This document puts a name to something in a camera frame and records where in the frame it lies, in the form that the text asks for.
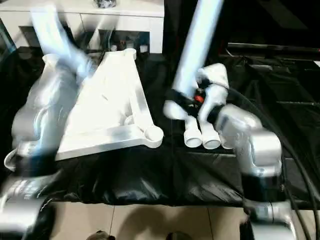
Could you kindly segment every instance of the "cable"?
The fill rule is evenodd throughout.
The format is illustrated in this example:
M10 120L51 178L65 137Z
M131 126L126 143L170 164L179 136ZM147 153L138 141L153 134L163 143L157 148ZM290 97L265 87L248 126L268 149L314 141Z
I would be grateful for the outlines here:
M272 124L272 121L268 118L267 115L265 115L256 105L254 105L246 96L244 96L242 93L240 93L239 91L237 91L236 89L232 88L232 87L227 87L223 84L220 84L218 82L214 82L213 84L216 84L216 85L219 85L223 88L226 88L227 90L229 90L230 92L232 92L233 94L235 94L237 97L241 98L242 100L246 101L255 111L255 114L257 114L258 118L260 119L264 119L264 121L266 123L269 124L269 127L275 131L275 132L279 132L277 130L277 127ZM309 199L310 199L310 202L311 202L311 205L312 205L312 211L313 211L313 215L314 215L314 222L315 222L315 239L316 240L319 240L319 215L317 213L317 204L316 204L316 200L315 200L315 196L313 195L313 191L312 191L312 187L311 187L311 181L308 177L308 174L304 168L304 166L302 165L302 162L300 160L300 158L297 156L297 154L295 153L294 149L292 148L292 146L283 138L281 137L280 134L278 134L278 137L280 138L280 141L283 143L283 146L284 148L289 152L289 154L291 154L294 162L296 163L300 173L301 173L301 176L302 176L302 179L303 179L303 182L306 186L306 189L307 189L307 192L308 192L308 196L309 196Z
M287 183L287 180L288 180L287 162L285 160L284 155L281 156L281 162L282 162L283 180L284 180L285 183ZM291 193L289 185L286 185L285 191L286 191L287 196L289 197L290 203L291 203L291 205L292 205L292 207L293 207L293 209L294 209L294 211L296 213L296 216L299 219L299 222L300 222L300 225L301 225L301 228L303 230L303 233L304 233L304 236L305 236L306 240L311 240L307 225L306 225L305 220L303 219L303 217L302 217L302 215L301 215L301 213L300 213L300 211L298 209L298 206L297 206L296 202L294 201L294 198L292 196L292 193Z

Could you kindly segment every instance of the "table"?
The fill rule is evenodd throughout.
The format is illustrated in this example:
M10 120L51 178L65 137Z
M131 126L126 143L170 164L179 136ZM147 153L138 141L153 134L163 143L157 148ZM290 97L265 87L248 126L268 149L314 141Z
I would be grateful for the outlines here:
M20 48L1 72L1 135L6 153L10 128L28 88L41 74L41 54L34 49L23 59ZM230 86L251 99L280 129L302 160L315 188L319 184L320 110L317 80L320 68L312 61L220 57ZM162 55L138 57L141 83L154 123L164 132L156 149L135 146L58 162L59 181L50 191L57 201L111 205L163 204L241 206L242 186L236 157L222 148L191 149L184 145L182 121L162 112L172 83L170 65ZM228 102L253 111L231 94ZM309 208L306 188L295 162L285 152L288 179L298 206Z

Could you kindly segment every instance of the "black surface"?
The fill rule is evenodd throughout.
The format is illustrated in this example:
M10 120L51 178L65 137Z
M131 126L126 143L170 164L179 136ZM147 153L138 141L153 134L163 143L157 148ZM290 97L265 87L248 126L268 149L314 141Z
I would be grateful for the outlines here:
M2 159L11 149L14 114L26 101L43 68L41 52L33 50L31 55L22 59L27 55L16 52L1 69ZM277 134L294 147L314 187L319 188L320 68L312 61L248 57L225 57L219 61L227 68L230 86L271 118ZM162 145L156 149L135 146L59 161L62 172L52 191L54 198L111 205L241 206L243 189L235 156L222 148L187 148L184 123L163 115L166 90L174 76L170 66L175 63L169 64L161 55L147 60L138 58L136 62L152 118L164 132ZM232 94L228 102L253 111ZM308 195L297 166L289 155L286 157L290 189L299 207L308 208Z

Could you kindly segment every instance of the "white cylindrical tube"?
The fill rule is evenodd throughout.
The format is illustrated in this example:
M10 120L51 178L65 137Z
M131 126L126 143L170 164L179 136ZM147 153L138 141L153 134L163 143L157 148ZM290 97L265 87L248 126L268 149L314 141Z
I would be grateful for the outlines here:
M202 145L204 148L210 150L218 148L221 145L221 141L214 126L207 121L201 121L199 123L202 132Z
M202 144L202 135L198 128L197 119L188 116L185 123L184 144L189 148L196 148Z
M232 149L232 147L228 145L227 141L225 140L225 138L222 135L219 134L219 137L220 137L220 141L221 141L221 146L224 149Z

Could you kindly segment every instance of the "white pipe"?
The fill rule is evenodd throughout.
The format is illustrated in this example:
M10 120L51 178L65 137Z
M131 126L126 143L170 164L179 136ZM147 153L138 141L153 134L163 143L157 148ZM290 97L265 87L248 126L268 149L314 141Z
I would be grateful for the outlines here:
M216 149L221 145L219 134L214 129L214 126L207 121L200 121L202 132L202 145L205 149Z
M202 144L202 135L198 128L197 119L188 116L185 123L184 144L189 148L196 148Z
M221 146L224 149L232 149L232 147L228 145L227 141L225 140L225 138L222 135L219 134L219 137L220 137L220 141L221 141Z
M198 77L200 81L208 79L212 83L205 89L206 97L198 113L199 122L203 122L207 120L209 113L215 106L226 104L229 83L226 67L221 63L199 69Z
M223 0L199 0L186 38L172 88L186 97L193 98L192 82L204 66L213 33L216 29ZM188 115L171 100L165 101L164 114L170 119L184 120Z

